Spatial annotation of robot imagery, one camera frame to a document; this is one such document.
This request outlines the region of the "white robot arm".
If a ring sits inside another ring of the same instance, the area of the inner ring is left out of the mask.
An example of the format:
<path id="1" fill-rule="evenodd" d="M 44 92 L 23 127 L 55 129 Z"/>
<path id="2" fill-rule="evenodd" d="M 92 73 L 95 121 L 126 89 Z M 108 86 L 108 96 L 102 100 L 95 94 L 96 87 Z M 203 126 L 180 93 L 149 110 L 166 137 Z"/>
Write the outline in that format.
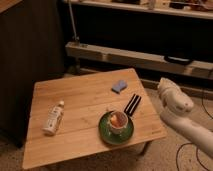
<path id="1" fill-rule="evenodd" d="M 160 118 L 213 159 L 213 132 L 188 117 L 194 107 L 191 98 L 164 77 L 160 79 L 157 92 L 163 105 Z"/>

